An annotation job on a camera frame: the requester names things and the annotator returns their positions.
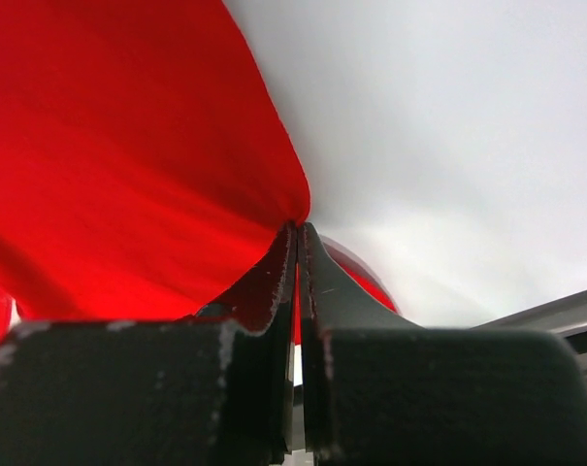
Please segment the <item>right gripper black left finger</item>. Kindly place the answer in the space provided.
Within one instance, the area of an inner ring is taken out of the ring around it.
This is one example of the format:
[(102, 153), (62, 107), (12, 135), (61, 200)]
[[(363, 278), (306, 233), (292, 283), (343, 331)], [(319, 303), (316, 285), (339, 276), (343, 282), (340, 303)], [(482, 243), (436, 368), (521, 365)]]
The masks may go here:
[(297, 231), (196, 316), (0, 343), (0, 465), (273, 465), (291, 449)]

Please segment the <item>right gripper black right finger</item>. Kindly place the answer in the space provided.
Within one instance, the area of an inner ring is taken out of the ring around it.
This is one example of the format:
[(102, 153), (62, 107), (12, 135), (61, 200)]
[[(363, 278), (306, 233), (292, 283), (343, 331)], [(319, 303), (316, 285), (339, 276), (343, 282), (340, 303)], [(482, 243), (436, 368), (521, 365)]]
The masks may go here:
[(318, 465), (587, 465), (587, 382), (549, 332), (427, 329), (298, 231), (306, 447)]

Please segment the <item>red t-shirt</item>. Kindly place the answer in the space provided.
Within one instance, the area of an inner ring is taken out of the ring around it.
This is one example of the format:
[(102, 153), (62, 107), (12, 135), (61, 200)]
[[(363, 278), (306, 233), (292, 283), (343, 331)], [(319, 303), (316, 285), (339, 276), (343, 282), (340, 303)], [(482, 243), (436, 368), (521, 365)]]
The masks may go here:
[(0, 340), (194, 315), (310, 190), (220, 1), (0, 1)]

